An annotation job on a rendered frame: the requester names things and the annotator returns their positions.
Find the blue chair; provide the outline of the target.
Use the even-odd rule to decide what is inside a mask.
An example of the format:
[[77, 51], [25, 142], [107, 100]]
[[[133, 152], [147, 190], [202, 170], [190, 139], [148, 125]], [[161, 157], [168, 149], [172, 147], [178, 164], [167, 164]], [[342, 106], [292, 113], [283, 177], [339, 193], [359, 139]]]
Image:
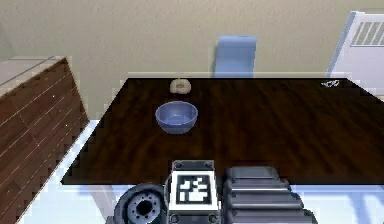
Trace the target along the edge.
[[221, 36], [215, 55], [214, 78], [252, 78], [257, 38]]

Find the blue bowl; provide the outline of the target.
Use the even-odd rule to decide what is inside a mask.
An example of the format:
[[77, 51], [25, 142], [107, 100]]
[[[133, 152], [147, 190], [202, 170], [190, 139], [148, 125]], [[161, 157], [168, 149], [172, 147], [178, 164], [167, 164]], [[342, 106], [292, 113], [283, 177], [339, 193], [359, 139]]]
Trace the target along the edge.
[[168, 134], [185, 134], [195, 125], [199, 111], [186, 101], [170, 101], [160, 105], [155, 118], [160, 128]]

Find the brown wooden cabinet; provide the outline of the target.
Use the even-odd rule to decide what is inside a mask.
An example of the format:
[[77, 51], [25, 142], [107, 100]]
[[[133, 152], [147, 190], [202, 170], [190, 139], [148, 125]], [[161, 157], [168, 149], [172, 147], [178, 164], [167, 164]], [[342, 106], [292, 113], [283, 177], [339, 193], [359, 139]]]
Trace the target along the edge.
[[0, 63], [0, 224], [16, 224], [89, 123], [61, 56]]

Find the dark wooden table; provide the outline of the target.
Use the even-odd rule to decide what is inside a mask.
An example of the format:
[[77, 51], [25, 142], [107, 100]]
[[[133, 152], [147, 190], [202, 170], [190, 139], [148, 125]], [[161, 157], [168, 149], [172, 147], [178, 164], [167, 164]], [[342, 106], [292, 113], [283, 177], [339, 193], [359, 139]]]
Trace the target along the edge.
[[293, 184], [384, 184], [384, 103], [342, 79], [195, 78], [199, 115], [169, 135], [155, 111], [174, 100], [166, 78], [130, 78], [63, 177], [70, 184], [161, 183], [175, 160], [266, 165]]

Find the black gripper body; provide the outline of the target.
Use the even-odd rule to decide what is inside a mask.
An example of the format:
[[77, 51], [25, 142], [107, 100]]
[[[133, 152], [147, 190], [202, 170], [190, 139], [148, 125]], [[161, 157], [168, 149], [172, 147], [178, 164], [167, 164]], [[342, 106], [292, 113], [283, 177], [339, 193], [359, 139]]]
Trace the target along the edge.
[[106, 224], [166, 224], [164, 187], [142, 183], [119, 198]]

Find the white slatted door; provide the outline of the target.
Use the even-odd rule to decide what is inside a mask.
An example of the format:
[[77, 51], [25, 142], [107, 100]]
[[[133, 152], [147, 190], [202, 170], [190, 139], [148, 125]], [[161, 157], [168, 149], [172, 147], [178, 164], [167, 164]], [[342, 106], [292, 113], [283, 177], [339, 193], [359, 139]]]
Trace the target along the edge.
[[384, 14], [350, 12], [325, 76], [384, 96]]

